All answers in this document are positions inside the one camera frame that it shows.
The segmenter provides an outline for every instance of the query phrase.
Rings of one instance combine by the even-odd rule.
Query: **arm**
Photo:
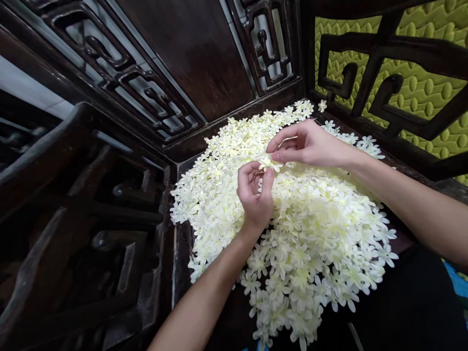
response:
[[[148,351],[203,350],[224,304],[252,248],[273,213],[273,170],[263,176],[257,196],[260,164],[239,168],[237,195],[245,210],[245,223],[237,236],[183,296],[157,332]]]
[[[282,129],[267,152],[279,162],[340,167],[353,173],[427,247],[468,270],[468,207],[343,143],[312,120]]]

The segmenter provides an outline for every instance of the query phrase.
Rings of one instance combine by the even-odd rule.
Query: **forearm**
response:
[[[262,228],[242,227],[183,296],[158,331],[148,351],[204,349],[261,232]]]
[[[426,246],[468,268],[468,207],[359,153],[347,167]]]

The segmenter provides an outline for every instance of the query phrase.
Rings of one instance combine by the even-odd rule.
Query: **blue fabric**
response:
[[[265,345],[264,351],[269,351],[268,346]],[[260,351],[260,341],[257,343],[257,351]]]
[[[468,282],[464,280],[461,276],[457,274],[457,271],[449,264],[447,261],[444,261],[445,268],[450,276],[450,279],[453,283],[453,289],[458,296],[463,296],[468,298]]]

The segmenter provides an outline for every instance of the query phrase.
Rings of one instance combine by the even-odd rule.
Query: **white flower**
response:
[[[275,172],[279,172],[279,169],[283,166],[282,163],[278,163],[272,160],[271,154],[265,154],[260,160],[260,166],[258,169],[266,172],[268,168],[273,168]]]
[[[358,141],[356,146],[358,148],[368,148],[373,146],[374,142],[376,142],[376,140],[373,139],[372,136],[363,136],[362,140]]]
[[[268,142],[283,126],[305,120],[313,111],[308,100],[294,105],[251,119],[229,118],[218,135],[206,138],[206,151],[171,191],[171,219],[188,220],[194,230],[188,264],[194,283],[242,227],[237,169],[258,159],[261,170],[273,168],[277,172],[273,228],[261,235],[239,282],[250,294],[249,316],[257,323],[253,337],[260,346],[271,347],[272,337],[286,328],[292,329],[291,340],[298,340],[305,351],[317,339],[323,307],[331,302],[334,311],[339,305],[355,311],[359,291],[370,294],[377,289],[384,267],[392,266],[397,256],[388,245],[395,230],[388,229],[380,202],[346,172],[294,162],[283,166],[265,154]],[[354,134],[340,133],[333,121],[326,121],[323,128],[350,145],[357,142],[376,158],[383,157],[371,136],[357,141]],[[262,276],[265,288],[259,281]]]
[[[255,273],[251,275],[249,272],[245,273],[245,277],[241,280],[240,284],[245,287],[245,295],[256,293],[257,289],[260,289],[260,286],[262,285],[257,281],[257,275]]]
[[[320,103],[318,104],[318,110],[320,112],[324,112],[326,108],[327,108],[327,101],[321,100]]]
[[[387,263],[390,267],[395,267],[393,263],[393,259],[398,259],[398,255],[396,253],[391,252],[391,246],[385,244],[384,247],[379,243],[376,243],[376,248],[378,250],[379,255],[379,265],[384,266]]]

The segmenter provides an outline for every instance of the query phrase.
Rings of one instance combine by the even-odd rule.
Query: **green cushion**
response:
[[[358,19],[336,20],[317,17],[315,19],[315,77],[318,76],[318,58],[322,34],[344,34],[346,32],[377,33],[381,16]],[[468,0],[438,0],[407,9],[397,29],[397,34],[412,37],[446,39],[457,45],[468,47]],[[327,76],[343,82],[343,68],[350,62],[358,64],[356,82],[349,100],[337,97],[336,101],[352,108],[362,81],[369,56],[355,51],[330,52]],[[388,122],[369,113],[375,94],[385,78],[391,74],[404,77],[400,92],[392,96],[390,104],[420,118],[433,118],[465,85],[465,80],[449,78],[426,72],[414,62],[385,59],[372,88],[363,116],[386,128]],[[326,91],[317,85],[316,89]],[[434,140],[425,140],[408,131],[402,138],[439,157],[446,158],[468,150],[468,111]],[[468,175],[457,180],[468,185]]]

